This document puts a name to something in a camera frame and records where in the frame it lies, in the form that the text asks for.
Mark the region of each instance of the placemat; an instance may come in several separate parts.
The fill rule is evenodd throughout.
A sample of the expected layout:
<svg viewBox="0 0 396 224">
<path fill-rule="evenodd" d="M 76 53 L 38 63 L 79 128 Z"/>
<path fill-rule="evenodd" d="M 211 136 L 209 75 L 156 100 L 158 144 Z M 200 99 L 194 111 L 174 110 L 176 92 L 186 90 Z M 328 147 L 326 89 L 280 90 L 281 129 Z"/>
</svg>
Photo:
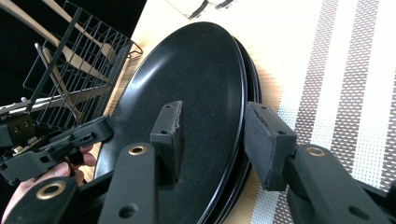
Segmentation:
<svg viewBox="0 0 396 224">
<path fill-rule="evenodd" d="M 382 190 L 396 172 L 396 2 L 323 0 L 309 65 L 290 74 L 278 115 L 299 144 L 328 148 Z M 292 223 L 285 192 L 258 189 L 251 223 Z"/>
</svg>

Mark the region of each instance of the wooden table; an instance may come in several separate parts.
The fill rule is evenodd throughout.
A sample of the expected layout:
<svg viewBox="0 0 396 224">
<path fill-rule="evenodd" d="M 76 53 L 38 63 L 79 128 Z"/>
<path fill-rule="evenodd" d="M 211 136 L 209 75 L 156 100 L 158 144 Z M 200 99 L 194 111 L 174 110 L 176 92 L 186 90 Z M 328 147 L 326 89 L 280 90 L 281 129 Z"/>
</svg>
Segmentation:
<svg viewBox="0 0 396 224">
<path fill-rule="evenodd" d="M 318 7 L 320 2 L 315 1 L 239 0 L 230 8 L 210 7 L 198 19 L 188 20 L 165 0 L 148 0 L 132 36 L 144 53 L 133 55 L 124 65 L 106 113 L 111 114 L 134 71 L 154 48 L 178 28 L 198 21 L 222 26 L 245 46 L 259 74 L 262 101 L 277 111 L 285 78 L 308 65 L 306 58 L 315 37 Z M 86 174 L 92 178 L 92 170 Z M 258 186 L 259 179 L 253 171 L 225 223 L 250 222 Z"/>
</svg>

